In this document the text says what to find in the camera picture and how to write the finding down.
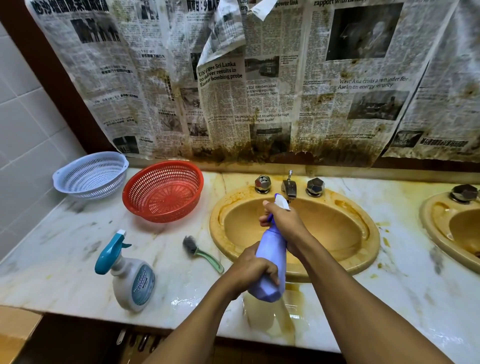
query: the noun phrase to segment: spray bottle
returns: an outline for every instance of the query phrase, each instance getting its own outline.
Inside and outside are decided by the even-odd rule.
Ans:
[[[290,211],[287,200],[281,194],[275,194],[275,205]],[[275,302],[282,297],[285,292],[285,274],[287,272],[287,241],[275,225],[273,214],[270,214],[268,221],[271,226],[262,235],[260,245],[258,246],[258,258],[265,258],[276,264],[278,267],[278,278],[280,284],[277,286],[270,279],[268,275],[263,275],[257,282],[255,282],[248,292],[255,298],[266,301]]]
[[[113,293],[120,306],[130,311],[141,311],[152,297],[155,288],[155,273],[147,262],[141,259],[124,258],[122,248],[132,244],[124,244],[125,230],[118,230],[100,253],[96,264],[96,274],[113,275]]]

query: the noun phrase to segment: marble countertop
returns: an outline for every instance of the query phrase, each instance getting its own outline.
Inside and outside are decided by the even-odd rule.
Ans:
[[[138,169],[129,169],[128,177]],[[156,328],[175,328],[218,278],[204,259],[189,259],[185,235],[219,258],[208,232],[210,212],[225,193],[252,184],[257,176],[204,172],[204,189],[195,210],[161,225],[132,215],[117,193],[96,202],[66,198],[0,263],[0,305],[21,307]],[[293,176],[299,188],[309,178]],[[439,250],[421,227],[418,210],[445,183],[323,178],[326,187],[359,204],[377,223],[382,246],[375,262],[355,275],[365,288],[396,310],[455,363],[477,363],[480,357],[480,276]],[[138,314],[120,308],[112,276],[99,276],[94,265],[119,230],[133,244],[124,256],[150,263],[157,287]],[[337,352],[338,346],[313,287],[295,284],[285,303],[293,327],[258,325],[252,308],[240,296],[227,308],[218,335]]]

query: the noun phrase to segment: purple spray bottle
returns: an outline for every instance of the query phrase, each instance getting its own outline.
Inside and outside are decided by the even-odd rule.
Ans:
[[[281,194],[275,194],[275,205],[290,211],[287,200]],[[255,282],[248,292],[255,298],[265,302],[275,302],[285,292],[285,274],[287,272],[287,241],[275,225],[273,215],[270,214],[268,221],[271,226],[262,235],[257,253],[259,258],[265,258],[276,264],[278,267],[278,278],[280,284],[277,286],[268,275],[263,275]]]

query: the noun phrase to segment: person's left hand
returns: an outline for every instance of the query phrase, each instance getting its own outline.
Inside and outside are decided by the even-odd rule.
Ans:
[[[256,242],[245,248],[230,269],[218,280],[225,284],[232,295],[232,300],[237,299],[264,273],[268,274],[276,285],[280,284],[278,267],[268,259],[255,256],[259,244],[260,242]]]

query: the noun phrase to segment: sink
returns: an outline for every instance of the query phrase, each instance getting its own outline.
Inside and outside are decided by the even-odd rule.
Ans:
[[[280,184],[272,185],[267,194],[246,186],[217,202],[210,216],[210,234],[228,259],[234,261],[245,247],[261,239],[266,229],[258,222],[264,213],[262,201],[273,202],[275,193],[281,193]],[[312,235],[351,274],[363,271],[375,260],[380,248],[378,228],[353,201],[330,190],[318,198],[299,191],[290,205]],[[303,265],[290,253],[287,253],[287,281],[310,282]]]
[[[445,192],[427,199],[420,208],[420,219],[440,249],[480,273],[480,202],[463,205],[449,195]]]

